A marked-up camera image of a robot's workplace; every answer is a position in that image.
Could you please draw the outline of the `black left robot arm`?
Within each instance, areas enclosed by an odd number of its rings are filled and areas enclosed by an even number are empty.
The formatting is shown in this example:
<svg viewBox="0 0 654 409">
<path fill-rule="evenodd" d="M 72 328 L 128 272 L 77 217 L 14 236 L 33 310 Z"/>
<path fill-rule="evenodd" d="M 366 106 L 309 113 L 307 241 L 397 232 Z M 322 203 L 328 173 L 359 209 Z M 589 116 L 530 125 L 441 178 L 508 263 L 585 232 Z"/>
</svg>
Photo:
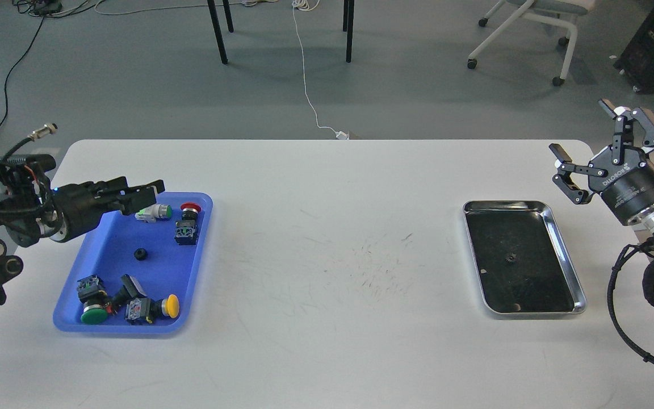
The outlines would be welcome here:
<svg viewBox="0 0 654 409">
<path fill-rule="evenodd" d="M 109 181 L 86 181 L 52 188 L 48 171 L 56 168 L 51 155 L 19 155 L 26 143 L 57 132 L 57 125 L 47 123 L 19 141 L 0 156 L 0 226 L 11 240 L 28 248 L 43 238 L 55 243 L 85 235 L 99 226 L 102 215 L 119 211 L 136 213 L 155 204 L 165 189 L 162 180 L 129 186 L 122 176 Z M 0 239 L 0 305 L 7 300 L 3 285 L 23 271 L 23 261 L 8 254 Z"/>
</svg>

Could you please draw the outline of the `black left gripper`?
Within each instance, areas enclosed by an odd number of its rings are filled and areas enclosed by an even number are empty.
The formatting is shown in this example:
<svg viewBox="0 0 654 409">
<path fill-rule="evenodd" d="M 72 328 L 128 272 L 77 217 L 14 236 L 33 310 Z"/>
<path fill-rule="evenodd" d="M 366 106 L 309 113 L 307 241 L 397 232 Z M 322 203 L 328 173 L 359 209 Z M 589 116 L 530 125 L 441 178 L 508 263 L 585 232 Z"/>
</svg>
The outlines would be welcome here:
<svg viewBox="0 0 654 409">
<path fill-rule="evenodd" d="M 61 226 L 50 239 L 65 243 L 97 228 L 104 213 L 120 211 L 123 215 L 132 215 L 150 207 L 156 204 L 156 196 L 165 191 L 165 183 L 155 180 L 130 186 L 127 180 L 109 181 L 108 194 L 114 197 L 107 204 L 100 199 L 106 188 L 107 183 L 71 183 L 55 189 L 53 202 Z"/>
</svg>

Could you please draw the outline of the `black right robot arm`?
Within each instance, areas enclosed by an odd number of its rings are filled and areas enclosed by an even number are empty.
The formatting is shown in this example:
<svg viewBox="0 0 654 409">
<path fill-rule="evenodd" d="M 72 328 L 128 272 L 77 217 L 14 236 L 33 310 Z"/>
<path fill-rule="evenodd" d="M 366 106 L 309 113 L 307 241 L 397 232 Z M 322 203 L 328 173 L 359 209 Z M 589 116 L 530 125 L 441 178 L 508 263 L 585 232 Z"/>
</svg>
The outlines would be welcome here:
<svg viewBox="0 0 654 409">
<path fill-rule="evenodd" d="M 611 322 L 626 345 L 654 365 L 654 355 L 630 339 L 616 318 L 614 290 L 620 270 L 637 253 L 651 259 L 643 272 L 643 296 L 654 308 L 654 113 L 643 108 L 615 106 L 607 99 L 599 105 L 614 121 L 612 142 L 586 165 L 576 165 L 558 143 L 550 144 L 556 156 L 554 184 L 573 204 L 585 205 L 598 196 L 623 226 L 642 225 L 651 236 L 640 244 L 627 244 L 610 273 L 606 302 Z"/>
</svg>

